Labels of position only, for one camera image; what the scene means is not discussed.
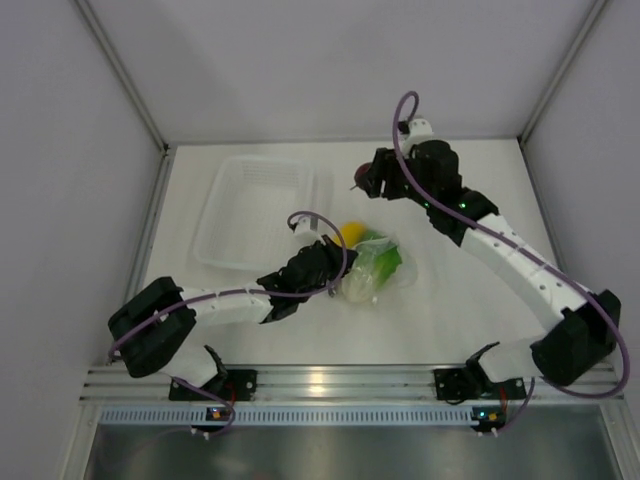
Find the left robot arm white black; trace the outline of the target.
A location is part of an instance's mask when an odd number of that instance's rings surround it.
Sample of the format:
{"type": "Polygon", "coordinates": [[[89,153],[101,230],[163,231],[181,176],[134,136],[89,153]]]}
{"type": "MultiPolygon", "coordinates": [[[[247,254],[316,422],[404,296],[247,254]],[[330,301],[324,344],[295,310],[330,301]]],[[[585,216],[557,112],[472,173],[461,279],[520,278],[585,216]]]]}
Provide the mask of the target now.
{"type": "Polygon", "coordinates": [[[311,297],[339,283],[357,257],[355,250],[324,236],[245,287],[187,289],[170,276],[159,277],[109,319],[112,351],[132,378],[162,373],[187,382],[204,399],[215,399],[228,378],[213,348],[215,330],[294,315],[311,297]]]}

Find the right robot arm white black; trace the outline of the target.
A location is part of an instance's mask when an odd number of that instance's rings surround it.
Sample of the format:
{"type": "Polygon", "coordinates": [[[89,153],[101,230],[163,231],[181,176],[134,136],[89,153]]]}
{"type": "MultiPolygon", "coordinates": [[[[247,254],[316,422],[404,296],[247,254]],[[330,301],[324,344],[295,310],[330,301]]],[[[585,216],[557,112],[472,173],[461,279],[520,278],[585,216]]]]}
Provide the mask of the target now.
{"type": "Polygon", "coordinates": [[[537,376],[566,392],[614,350],[630,365],[615,294],[592,293],[530,250],[493,202],[463,185],[458,155],[447,142],[429,140],[401,151],[398,158],[393,149],[377,149],[372,162],[356,171],[357,187],[370,198],[421,205],[434,229],[505,282],[543,330],[490,343],[471,356],[463,369],[471,392],[488,397],[505,381],[537,376]]]}

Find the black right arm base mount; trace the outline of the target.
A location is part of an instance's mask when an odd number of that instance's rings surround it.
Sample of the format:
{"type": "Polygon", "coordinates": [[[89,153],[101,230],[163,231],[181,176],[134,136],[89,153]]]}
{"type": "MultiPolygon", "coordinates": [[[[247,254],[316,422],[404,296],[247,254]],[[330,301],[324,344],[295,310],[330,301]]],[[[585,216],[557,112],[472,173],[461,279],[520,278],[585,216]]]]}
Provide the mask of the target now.
{"type": "Polygon", "coordinates": [[[486,345],[471,355],[462,367],[435,369],[437,399],[451,405],[470,400],[524,400],[526,389],[522,378],[493,382],[480,367],[482,355],[497,345],[498,342],[486,345]]]}

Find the fake red apple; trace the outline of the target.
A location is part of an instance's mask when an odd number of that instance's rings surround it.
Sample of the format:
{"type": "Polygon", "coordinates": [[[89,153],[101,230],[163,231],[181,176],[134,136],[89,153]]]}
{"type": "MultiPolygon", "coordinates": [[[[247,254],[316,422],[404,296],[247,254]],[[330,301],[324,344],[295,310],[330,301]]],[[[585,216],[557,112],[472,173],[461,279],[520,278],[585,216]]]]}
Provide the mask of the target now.
{"type": "Polygon", "coordinates": [[[370,170],[371,163],[366,162],[361,164],[355,171],[353,176],[354,185],[351,190],[360,189],[366,191],[369,186],[368,171],[370,170]]]}

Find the fake green lettuce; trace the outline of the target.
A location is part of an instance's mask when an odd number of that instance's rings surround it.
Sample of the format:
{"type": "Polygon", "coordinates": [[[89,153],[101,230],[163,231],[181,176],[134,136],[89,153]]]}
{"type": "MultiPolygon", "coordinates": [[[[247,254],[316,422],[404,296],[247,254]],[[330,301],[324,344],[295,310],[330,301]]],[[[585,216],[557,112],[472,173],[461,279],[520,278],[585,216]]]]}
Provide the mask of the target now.
{"type": "Polygon", "coordinates": [[[355,266],[367,274],[376,289],[382,286],[403,264],[398,244],[389,236],[376,230],[367,230],[356,245],[358,258],[355,266]]]}

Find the fake yellow lemon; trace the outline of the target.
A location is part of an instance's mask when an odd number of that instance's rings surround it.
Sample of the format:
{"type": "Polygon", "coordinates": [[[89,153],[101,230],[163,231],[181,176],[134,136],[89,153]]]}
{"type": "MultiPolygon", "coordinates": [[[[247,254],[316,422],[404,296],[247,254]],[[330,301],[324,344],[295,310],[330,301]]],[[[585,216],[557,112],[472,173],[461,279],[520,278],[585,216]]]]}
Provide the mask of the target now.
{"type": "Polygon", "coordinates": [[[353,249],[360,243],[367,230],[368,228],[364,223],[357,221],[344,223],[339,228],[340,235],[347,249],[353,249]]]}

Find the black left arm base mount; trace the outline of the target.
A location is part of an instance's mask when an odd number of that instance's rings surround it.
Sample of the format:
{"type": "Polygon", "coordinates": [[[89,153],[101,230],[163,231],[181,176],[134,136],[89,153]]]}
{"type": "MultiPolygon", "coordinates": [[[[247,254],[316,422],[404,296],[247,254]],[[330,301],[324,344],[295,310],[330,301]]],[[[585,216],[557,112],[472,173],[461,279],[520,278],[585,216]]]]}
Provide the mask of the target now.
{"type": "Polygon", "coordinates": [[[206,351],[205,358],[217,368],[216,374],[208,382],[199,386],[199,389],[206,394],[194,391],[173,380],[169,390],[169,400],[205,401],[211,399],[211,394],[230,403],[236,400],[252,400],[257,389],[258,372],[255,369],[228,369],[212,347],[205,345],[203,350],[206,351]]]}

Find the clear dotted zip bag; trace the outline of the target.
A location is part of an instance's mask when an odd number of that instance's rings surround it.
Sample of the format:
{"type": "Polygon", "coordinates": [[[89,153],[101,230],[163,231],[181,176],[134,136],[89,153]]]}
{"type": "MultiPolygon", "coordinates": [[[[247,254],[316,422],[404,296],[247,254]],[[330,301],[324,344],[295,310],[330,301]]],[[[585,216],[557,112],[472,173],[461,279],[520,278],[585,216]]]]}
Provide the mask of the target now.
{"type": "Polygon", "coordinates": [[[351,303],[375,304],[385,288],[405,288],[417,280],[415,260],[393,237],[366,237],[354,249],[358,256],[339,285],[351,303]]]}

